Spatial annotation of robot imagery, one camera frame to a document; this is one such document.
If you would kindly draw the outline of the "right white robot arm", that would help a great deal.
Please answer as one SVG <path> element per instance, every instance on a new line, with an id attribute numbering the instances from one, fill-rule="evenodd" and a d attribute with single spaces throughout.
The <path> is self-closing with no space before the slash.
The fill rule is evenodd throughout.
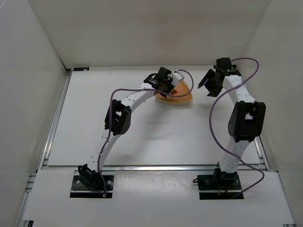
<path id="1" fill-rule="evenodd" d="M 198 86 L 217 100 L 228 94 L 234 105 L 228 122 L 228 145 L 213 176 L 217 188 L 227 188 L 236 181 L 244 151 L 262 132 L 266 105 L 251 96 L 238 70 L 210 69 Z"/>

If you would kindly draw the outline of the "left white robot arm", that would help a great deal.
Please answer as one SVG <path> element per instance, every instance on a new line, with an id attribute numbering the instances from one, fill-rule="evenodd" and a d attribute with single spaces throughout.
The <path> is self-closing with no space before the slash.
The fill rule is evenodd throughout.
<path id="1" fill-rule="evenodd" d="M 117 139 L 130 128 L 132 112 L 156 93 L 169 96 L 178 82 L 176 73 L 165 76 L 162 81 L 159 81 L 159 76 L 154 73 L 148 76 L 137 89 L 119 88 L 115 90 L 114 93 L 131 91 L 123 100 L 114 99 L 114 93 L 112 93 L 101 139 L 90 159 L 85 164 L 78 166 L 80 180 L 84 186 L 94 190 L 100 184 L 106 184 L 101 174 L 104 162 Z"/>

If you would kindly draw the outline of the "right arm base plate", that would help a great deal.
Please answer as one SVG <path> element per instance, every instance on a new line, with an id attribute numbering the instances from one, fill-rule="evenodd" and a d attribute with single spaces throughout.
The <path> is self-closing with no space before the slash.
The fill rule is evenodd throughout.
<path id="1" fill-rule="evenodd" d="M 198 185 L 199 199 L 200 200 L 243 200 L 244 196 L 242 191 L 241 182 L 236 176 L 233 183 L 225 183 L 219 186 L 214 181 L 213 175 L 198 175 L 197 178 L 192 180 L 193 183 Z"/>

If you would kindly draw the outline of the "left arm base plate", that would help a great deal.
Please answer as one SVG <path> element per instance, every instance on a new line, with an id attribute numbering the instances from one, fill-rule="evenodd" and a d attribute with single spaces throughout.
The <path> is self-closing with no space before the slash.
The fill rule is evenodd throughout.
<path id="1" fill-rule="evenodd" d="M 100 176 L 97 180 L 89 185 L 78 174 L 74 174 L 71 183 L 70 198 L 92 198 L 92 199 L 111 199 L 114 189 L 114 173 L 103 175 L 106 186 L 106 197 L 104 197 L 104 184 Z"/>

